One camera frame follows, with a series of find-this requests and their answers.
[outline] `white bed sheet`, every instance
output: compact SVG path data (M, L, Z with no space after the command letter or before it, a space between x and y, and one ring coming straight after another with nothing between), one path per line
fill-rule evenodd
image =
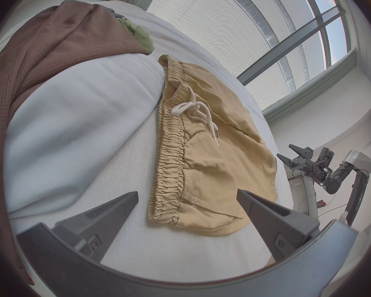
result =
M250 111L268 148L277 146L262 113L248 91L211 54L167 22L122 1L100 2L143 26L154 40L153 56L167 53L213 72ZM252 224L222 237L206 237L149 222L148 199L155 170L157 109L111 158L80 198L71 206L50 213L11 220L14 234L38 222L55 222L88 210L128 191L139 192L139 203L114 240L102 264L154 280L200 282L243 275L265 266L270 253ZM293 207L283 166L276 177L277 203Z

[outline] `green cloth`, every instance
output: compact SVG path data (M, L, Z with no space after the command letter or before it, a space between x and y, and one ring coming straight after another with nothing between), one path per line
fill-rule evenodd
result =
M118 21L120 21L124 27L126 27L129 32L132 33L133 37L138 40L138 42L147 50L149 54L153 52L154 43L153 40L150 37L150 34L144 28L142 28L139 25L134 24L126 17L118 18Z

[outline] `drawstring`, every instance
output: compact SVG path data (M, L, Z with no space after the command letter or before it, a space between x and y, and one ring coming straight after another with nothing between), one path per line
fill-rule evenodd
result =
M208 129L210 133L213 136L214 141L216 142L217 146L217 137L218 137L218 127L212 120L212 115L210 114L209 108L201 101L196 101L195 94L192 90L192 88L188 85L186 85L189 90L189 102L183 102L180 103L177 106L174 106L172 108L172 114L174 116L179 116L183 112L192 120L196 120L199 122L202 122L203 124L206 124L208 126Z

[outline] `mattress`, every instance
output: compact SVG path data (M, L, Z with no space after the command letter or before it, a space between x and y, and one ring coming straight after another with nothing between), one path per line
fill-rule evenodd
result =
M250 111L270 151L274 155L278 153L272 133L257 103L236 77L203 47L172 25L136 6L122 1L99 3L143 26L153 38L155 51L150 56L156 60L162 54L169 54L178 61L198 64L215 74L237 94ZM101 261L103 265L139 277L173 282L220 280L263 268L271 255L252 224L228 236L207 237L147 219L155 171L157 114L156 107L72 205L48 213L11 219L14 235L38 222L53 227L59 220L91 209L126 192L138 191L139 203ZM275 180L277 203L292 209L287 176L284 167L280 162L278 164ZM30 270L30 273L39 282L34 272Z

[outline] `tan shorts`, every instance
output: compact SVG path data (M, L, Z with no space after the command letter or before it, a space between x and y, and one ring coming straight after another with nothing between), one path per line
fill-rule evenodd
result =
M238 188L277 199L276 158L249 111L212 73L168 55L159 62L165 69L165 87L148 217L204 235L231 234L250 222L236 200ZM208 108L218 138L208 124L187 112L173 114L174 107L190 102L191 92Z

